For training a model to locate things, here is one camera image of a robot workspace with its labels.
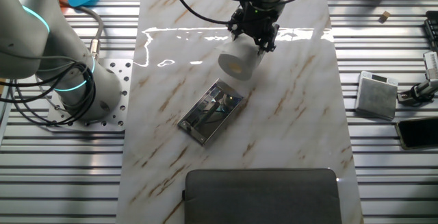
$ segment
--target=black phone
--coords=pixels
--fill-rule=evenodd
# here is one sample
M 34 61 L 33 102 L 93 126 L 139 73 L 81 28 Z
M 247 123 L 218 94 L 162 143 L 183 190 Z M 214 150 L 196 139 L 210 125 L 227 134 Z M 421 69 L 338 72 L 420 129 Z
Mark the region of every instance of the black phone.
M 438 117 L 400 121 L 396 129 L 403 149 L 438 147 Z

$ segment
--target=small cube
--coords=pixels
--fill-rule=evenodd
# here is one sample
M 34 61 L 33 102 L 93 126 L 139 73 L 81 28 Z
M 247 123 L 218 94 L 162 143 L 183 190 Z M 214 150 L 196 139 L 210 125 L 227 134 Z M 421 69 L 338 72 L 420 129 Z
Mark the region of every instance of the small cube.
M 383 12 L 382 16 L 378 19 L 381 23 L 384 23 L 389 16 L 391 16 L 390 13 L 388 13 L 387 11 Z

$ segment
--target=metal mounting plate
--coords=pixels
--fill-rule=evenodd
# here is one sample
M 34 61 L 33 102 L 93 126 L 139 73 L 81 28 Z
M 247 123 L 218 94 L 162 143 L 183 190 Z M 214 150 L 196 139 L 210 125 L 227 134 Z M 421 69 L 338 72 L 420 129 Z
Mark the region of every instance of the metal mounting plate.
M 128 59 L 100 59 L 100 64 L 113 71 L 122 84 L 122 97 L 117 107 L 107 116 L 99 121 L 86 124 L 83 121 L 76 121 L 72 125 L 61 125 L 59 127 L 48 127 L 52 132 L 123 132 L 126 127 L 126 120 L 128 115 L 129 92 L 131 87 L 131 76 L 133 68 L 133 60 Z M 52 102 L 62 107 L 59 95 L 54 92 Z M 61 120 L 64 117 L 69 117 L 70 114 L 61 110 L 56 110 L 52 105 L 49 108 L 48 119 L 50 121 Z

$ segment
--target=blue light ring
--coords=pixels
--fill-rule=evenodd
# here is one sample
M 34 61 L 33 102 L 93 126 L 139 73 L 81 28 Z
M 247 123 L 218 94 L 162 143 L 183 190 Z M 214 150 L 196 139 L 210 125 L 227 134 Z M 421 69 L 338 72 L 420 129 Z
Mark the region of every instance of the blue light ring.
M 92 58 L 93 60 L 93 68 L 91 69 L 91 73 L 94 73 L 94 67 L 96 66 L 96 62 L 94 60 L 94 57 Z M 85 83 L 87 82 L 87 80 L 84 80 L 80 85 L 73 87 L 73 88 L 69 88 L 66 90 L 60 90 L 60 89 L 55 89 L 56 91 L 61 91 L 61 92 L 67 92 L 67 91 L 72 91 L 72 90 L 76 90 L 78 88 L 81 88 Z
M 47 31 L 50 33 L 50 28 L 49 28 L 49 25 L 47 24 L 47 22 L 39 15 L 39 14 L 37 14 L 36 12 L 34 12 L 33 10 L 31 10 L 31 9 L 29 9 L 28 7 L 26 7 L 26 6 L 23 6 L 23 9 L 28 13 L 28 14 L 30 14 L 30 15 L 33 15 L 33 16 L 35 16 L 37 19 L 39 19 L 45 26 L 46 26 L 46 28 L 47 28 Z

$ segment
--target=marble surface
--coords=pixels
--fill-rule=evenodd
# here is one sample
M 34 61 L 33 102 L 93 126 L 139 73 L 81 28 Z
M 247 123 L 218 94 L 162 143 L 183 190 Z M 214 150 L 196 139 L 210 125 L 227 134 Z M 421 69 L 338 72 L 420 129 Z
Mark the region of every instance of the marble surface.
M 228 20 L 238 3 L 186 0 Z M 361 204 L 326 0 L 286 5 L 275 52 L 251 80 L 218 66 L 229 32 L 177 0 L 142 0 L 117 223 L 183 223 L 181 191 L 194 169 L 330 168 L 339 178 L 344 224 Z M 219 138 L 201 147 L 177 122 L 218 79 L 246 97 Z

